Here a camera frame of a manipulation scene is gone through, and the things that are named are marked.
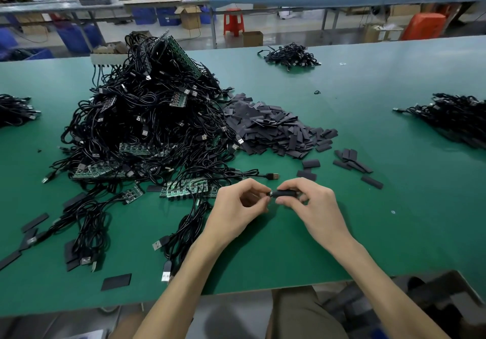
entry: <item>table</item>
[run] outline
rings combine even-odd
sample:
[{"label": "table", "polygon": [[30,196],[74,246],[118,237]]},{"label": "table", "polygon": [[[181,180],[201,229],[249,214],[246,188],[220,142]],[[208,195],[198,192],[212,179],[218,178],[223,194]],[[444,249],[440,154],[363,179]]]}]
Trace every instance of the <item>table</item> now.
[{"label": "table", "polygon": [[[183,0],[178,3],[154,3],[154,4],[144,4],[143,7],[171,7],[171,6],[181,6],[181,5],[204,5],[209,6],[209,14],[211,19],[211,34],[213,48],[216,48],[216,31],[214,26],[213,15],[221,14],[231,14],[231,12],[226,11],[216,11],[216,8],[225,7],[229,4],[259,4],[264,6],[272,6],[274,8],[267,9],[266,11],[278,11],[282,7],[286,7],[286,11],[304,11],[304,10],[314,10],[314,9],[327,9],[327,8],[339,8],[339,7],[352,7],[352,6],[379,6],[379,5],[396,5],[396,4],[422,4],[422,3],[462,3],[471,1],[483,1],[483,0]],[[97,10],[114,10],[123,9],[123,4],[114,0],[111,5],[95,5],[95,6],[82,6],[76,0],[66,1],[66,2],[42,2],[42,3],[27,3],[21,5],[13,6],[0,6],[0,15],[6,14],[21,14],[21,13],[49,13],[49,12],[66,12],[72,13],[74,21],[80,23],[76,20],[77,11],[89,11],[91,13]],[[254,13],[254,10],[242,10],[238,11],[238,14],[249,14]],[[324,20],[322,23],[322,30],[324,30],[325,21],[327,13],[325,13]],[[338,13],[335,13],[333,28],[336,28]],[[91,21],[96,24],[96,21],[101,21],[102,19],[95,19],[93,15],[90,15]]]},{"label": "table", "polygon": [[[317,182],[335,190],[352,234],[389,275],[458,269],[486,297],[483,215],[486,152],[451,143],[423,122],[396,114],[430,102],[432,93],[476,95],[484,99],[486,37],[457,37],[360,45],[311,47],[322,63],[287,72],[267,65],[259,47],[189,51],[221,86],[245,92],[255,101],[282,106],[310,126],[335,127],[334,149],[354,148],[359,159],[384,183],[378,190],[360,173],[332,165],[332,151],[313,151]],[[61,175],[41,184],[48,166],[61,157],[63,127],[80,99],[90,96],[89,58],[0,64],[3,93],[32,96],[42,118],[23,127],[0,129],[2,227],[0,257],[21,242],[20,228],[39,214],[50,218],[80,187]],[[300,161],[271,151],[238,153],[234,167],[295,177]],[[266,181],[275,188],[280,181]],[[0,316],[156,299],[165,262],[151,244],[176,230],[190,201],[168,202],[156,193],[130,205],[110,208],[111,245],[103,268],[81,266],[66,272],[63,245],[76,227],[30,248],[0,271]],[[132,273],[129,287],[100,292],[106,277]],[[204,294],[300,286],[349,279],[349,275],[307,233],[290,210],[272,204],[233,242],[216,263]]]}]

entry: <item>person's left hand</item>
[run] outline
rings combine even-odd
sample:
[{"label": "person's left hand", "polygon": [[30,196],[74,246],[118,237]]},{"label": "person's left hand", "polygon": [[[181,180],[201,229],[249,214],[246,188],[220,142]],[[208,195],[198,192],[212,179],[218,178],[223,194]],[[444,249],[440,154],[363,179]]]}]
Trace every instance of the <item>person's left hand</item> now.
[{"label": "person's left hand", "polygon": [[252,178],[221,187],[203,234],[227,246],[261,213],[268,211],[271,189]]}]

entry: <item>orange plastic chair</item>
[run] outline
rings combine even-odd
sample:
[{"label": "orange plastic chair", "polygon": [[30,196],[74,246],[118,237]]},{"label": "orange plastic chair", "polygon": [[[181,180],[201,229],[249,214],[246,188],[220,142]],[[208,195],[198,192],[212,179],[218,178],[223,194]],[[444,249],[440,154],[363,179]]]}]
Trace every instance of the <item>orange plastic chair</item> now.
[{"label": "orange plastic chair", "polygon": [[438,13],[418,13],[412,17],[410,23],[401,36],[402,41],[413,39],[430,39],[440,36],[446,16]]},{"label": "orange plastic chair", "polygon": [[[233,9],[227,9],[227,11],[241,11],[241,9],[233,8]],[[229,15],[229,14],[224,14],[225,21],[223,24],[223,30],[222,34],[226,35],[226,32],[233,32],[233,35],[235,37],[239,37],[240,31],[245,31],[245,23],[243,23],[243,14],[240,15]]]}]

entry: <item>forearm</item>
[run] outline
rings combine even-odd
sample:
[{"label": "forearm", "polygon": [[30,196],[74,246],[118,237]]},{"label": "forearm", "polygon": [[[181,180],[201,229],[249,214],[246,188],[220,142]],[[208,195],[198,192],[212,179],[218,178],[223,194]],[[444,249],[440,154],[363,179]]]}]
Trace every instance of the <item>forearm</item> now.
[{"label": "forearm", "polygon": [[349,238],[331,253],[366,295],[392,339],[448,338],[356,240]]},{"label": "forearm", "polygon": [[204,284],[223,246],[202,233],[134,339],[184,339]]}]

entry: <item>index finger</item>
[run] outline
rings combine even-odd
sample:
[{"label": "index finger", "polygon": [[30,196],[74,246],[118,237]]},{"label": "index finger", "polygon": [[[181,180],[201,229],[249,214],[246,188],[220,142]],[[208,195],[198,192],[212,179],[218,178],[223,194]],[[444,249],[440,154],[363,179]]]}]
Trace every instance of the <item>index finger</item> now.
[{"label": "index finger", "polygon": [[318,187],[318,184],[306,179],[304,177],[296,177],[294,179],[289,179],[283,182],[281,185],[277,187],[277,189],[283,191],[285,189],[298,189],[301,192],[308,194],[312,192],[314,188]]},{"label": "index finger", "polygon": [[231,187],[235,187],[236,189],[238,189],[238,193],[240,195],[250,190],[254,190],[260,193],[268,193],[271,191],[271,189],[268,188],[266,185],[263,185],[262,183],[259,183],[255,179],[250,177],[248,179],[245,179],[244,181],[232,185]]}]

